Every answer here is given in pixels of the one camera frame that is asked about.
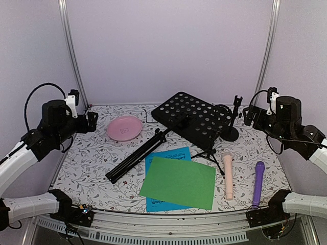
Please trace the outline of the pink beige microphone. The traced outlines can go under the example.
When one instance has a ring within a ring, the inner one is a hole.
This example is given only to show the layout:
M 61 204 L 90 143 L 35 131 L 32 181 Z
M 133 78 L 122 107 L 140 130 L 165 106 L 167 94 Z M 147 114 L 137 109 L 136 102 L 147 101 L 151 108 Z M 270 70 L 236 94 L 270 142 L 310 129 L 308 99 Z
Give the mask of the pink beige microphone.
M 232 154 L 224 153 L 222 160 L 225 172 L 225 198 L 227 201 L 231 201 L 233 199 Z

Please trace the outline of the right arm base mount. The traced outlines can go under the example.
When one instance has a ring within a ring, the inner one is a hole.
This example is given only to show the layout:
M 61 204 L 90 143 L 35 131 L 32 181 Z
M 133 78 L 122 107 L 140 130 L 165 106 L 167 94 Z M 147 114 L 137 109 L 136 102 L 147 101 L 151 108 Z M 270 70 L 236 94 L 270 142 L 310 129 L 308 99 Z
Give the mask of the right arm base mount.
M 279 240 L 291 233 L 297 214 L 290 224 L 291 214 L 283 210 L 283 202 L 290 193 L 290 190 L 282 189 L 274 194 L 267 206 L 251 205 L 246 210 L 249 226 L 261 227 L 263 235 L 269 240 Z

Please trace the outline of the black perforated music stand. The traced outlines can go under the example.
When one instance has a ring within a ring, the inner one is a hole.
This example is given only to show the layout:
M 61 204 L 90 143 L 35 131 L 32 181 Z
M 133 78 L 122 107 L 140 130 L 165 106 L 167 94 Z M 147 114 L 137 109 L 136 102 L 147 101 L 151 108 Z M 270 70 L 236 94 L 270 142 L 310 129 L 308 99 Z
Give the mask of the black perforated music stand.
M 164 125 L 154 135 L 120 164 L 106 173 L 106 178 L 115 184 L 127 172 L 142 162 L 150 153 L 167 141 L 166 135 L 173 131 L 193 145 L 205 151 L 209 147 L 209 136 L 213 136 L 213 117 L 210 110 L 214 105 L 185 92 L 169 98 L 152 112 L 152 118 Z

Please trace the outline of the black shock mount tripod stand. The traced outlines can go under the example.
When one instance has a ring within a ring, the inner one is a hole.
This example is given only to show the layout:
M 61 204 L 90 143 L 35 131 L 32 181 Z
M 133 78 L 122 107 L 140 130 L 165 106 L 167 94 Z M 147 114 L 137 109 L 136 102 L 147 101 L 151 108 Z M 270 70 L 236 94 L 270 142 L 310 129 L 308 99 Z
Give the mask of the black shock mount tripod stand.
M 225 173 L 215 157 L 215 153 L 217 152 L 215 142 L 216 139 L 227 129 L 227 126 L 230 123 L 230 119 L 228 119 L 228 117 L 231 116 L 231 110 L 226 105 L 218 104 L 212 107 L 210 110 L 210 115 L 213 117 L 212 122 L 214 124 L 212 125 L 212 130 L 214 134 L 213 136 L 209 136 L 209 147 L 205 151 L 192 156 L 191 159 L 193 160 L 200 157 L 216 163 L 220 174 L 224 176 Z

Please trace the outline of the black round-base mic stand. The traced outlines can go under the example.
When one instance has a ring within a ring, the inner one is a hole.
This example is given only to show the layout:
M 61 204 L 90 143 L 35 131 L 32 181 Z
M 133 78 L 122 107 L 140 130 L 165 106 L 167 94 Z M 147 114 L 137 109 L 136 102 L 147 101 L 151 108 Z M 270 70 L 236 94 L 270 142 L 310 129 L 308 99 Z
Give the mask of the black round-base mic stand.
M 234 142 L 239 138 L 239 132 L 238 130 L 234 127 L 234 122 L 236 117 L 238 116 L 238 109 L 241 105 L 241 102 L 243 100 L 243 97 L 238 97 L 237 95 L 234 98 L 233 102 L 233 111 L 232 111 L 232 117 L 231 121 L 229 124 L 229 127 L 227 130 L 221 133 L 220 137 L 228 142 Z

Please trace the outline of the blue sheet music paper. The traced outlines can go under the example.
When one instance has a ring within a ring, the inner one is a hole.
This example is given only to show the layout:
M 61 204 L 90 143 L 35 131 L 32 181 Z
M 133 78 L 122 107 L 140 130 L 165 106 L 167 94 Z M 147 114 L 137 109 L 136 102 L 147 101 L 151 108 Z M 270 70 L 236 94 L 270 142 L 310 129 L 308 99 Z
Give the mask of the blue sheet music paper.
M 191 153 L 188 146 L 174 149 L 174 150 L 164 151 L 164 152 L 152 152 L 145 158 L 146 175 L 148 174 L 148 171 L 151 167 L 151 163 L 154 157 L 191 161 Z M 146 205 L 147 205 L 146 207 L 147 212 L 166 212 L 166 211 L 189 209 L 189 207 L 187 206 L 172 204 L 152 198 L 146 198 Z

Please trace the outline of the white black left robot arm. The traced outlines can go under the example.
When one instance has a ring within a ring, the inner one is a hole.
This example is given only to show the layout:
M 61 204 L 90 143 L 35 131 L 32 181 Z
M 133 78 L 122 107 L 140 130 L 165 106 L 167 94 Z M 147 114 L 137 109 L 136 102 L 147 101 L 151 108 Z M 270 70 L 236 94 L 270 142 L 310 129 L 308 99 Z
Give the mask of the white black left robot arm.
M 42 105 L 42 118 L 36 129 L 29 129 L 16 146 L 1 160 L 1 193 L 28 168 L 40 162 L 51 151 L 74 134 L 86 134 L 97 129 L 98 114 L 78 115 L 75 98 L 52 100 Z M 24 218 L 55 214 L 66 222 L 76 217 L 72 200 L 59 189 L 33 197 L 8 199 L 1 197 L 1 230 Z

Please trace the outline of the green paper sheet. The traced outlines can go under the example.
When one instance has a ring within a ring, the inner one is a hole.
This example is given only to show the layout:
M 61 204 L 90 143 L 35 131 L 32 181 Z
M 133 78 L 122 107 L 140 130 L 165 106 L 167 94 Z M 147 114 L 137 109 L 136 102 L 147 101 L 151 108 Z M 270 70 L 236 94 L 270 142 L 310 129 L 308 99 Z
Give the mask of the green paper sheet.
M 212 210 L 216 169 L 202 163 L 154 157 L 140 196 Z

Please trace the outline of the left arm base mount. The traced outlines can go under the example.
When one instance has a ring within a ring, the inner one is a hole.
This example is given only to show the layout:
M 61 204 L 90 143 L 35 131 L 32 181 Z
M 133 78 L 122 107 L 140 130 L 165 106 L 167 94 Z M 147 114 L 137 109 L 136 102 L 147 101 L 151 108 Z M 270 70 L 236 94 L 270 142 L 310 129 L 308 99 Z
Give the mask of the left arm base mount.
M 71 198 L 59 189 L 49 190 L 49 193 L 59 202 L 58 211 L 50 214 L 50 218 L 78 226 L 91 227 L 95 214 L 91 206 L 84 204 L 82 207 L 74 207 Z

